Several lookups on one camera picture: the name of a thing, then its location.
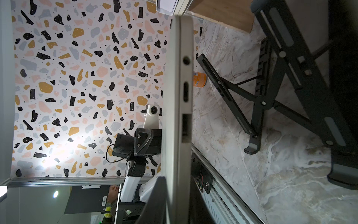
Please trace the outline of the silver laptop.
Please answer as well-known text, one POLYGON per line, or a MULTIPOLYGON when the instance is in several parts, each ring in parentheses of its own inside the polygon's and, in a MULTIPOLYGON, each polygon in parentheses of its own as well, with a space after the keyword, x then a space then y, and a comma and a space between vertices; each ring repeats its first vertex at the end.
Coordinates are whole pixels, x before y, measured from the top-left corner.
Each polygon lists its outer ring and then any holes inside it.
POLYGON ((174 16, 163 78, 162 172, 167 182, 168 224, 189 222, 193 56, 193 20, 174 16))

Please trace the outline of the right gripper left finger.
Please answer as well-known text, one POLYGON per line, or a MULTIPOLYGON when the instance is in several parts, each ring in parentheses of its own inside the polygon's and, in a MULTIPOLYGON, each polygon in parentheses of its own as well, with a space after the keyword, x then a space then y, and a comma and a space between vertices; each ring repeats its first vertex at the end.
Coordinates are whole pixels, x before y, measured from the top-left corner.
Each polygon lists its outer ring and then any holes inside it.
POLYGON ((136 224, 165 224, 167 207, 167 181, 164 176, 155 176, 140 187, 140 200, 145 202, 136 224))

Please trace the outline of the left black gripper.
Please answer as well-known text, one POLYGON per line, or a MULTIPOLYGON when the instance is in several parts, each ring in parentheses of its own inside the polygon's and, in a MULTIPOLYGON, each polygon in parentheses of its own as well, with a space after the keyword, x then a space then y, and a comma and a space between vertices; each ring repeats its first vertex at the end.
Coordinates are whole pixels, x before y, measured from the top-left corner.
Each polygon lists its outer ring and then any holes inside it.
POLYGON ((117 135, 112 155, 130 161, 138 161, 138 156, 160 155, 161 151, 161 129, 137 128, 135 139, 125 134, 117 135))

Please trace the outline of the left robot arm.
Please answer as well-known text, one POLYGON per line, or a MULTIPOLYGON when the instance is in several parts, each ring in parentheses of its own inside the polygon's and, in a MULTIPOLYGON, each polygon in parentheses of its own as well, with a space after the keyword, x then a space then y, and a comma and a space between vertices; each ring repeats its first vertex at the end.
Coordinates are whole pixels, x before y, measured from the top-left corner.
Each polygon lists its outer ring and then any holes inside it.
POLYGON ((112 154, 128 162, 120 195, 121 202, 134 200, 139 182, 145 174, 146 159, 161 154, 161 140, 161 129, 137 128, 134 136, 117 136, 112 154))

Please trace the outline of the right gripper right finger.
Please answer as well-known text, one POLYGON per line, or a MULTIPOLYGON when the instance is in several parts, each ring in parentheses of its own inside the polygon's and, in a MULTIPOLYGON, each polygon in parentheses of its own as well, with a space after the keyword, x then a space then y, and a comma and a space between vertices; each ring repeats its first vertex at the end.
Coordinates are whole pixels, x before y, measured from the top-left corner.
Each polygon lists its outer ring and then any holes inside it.
POLYGON ((194 179, 190 182, 189 224, 215 224, 194 179))

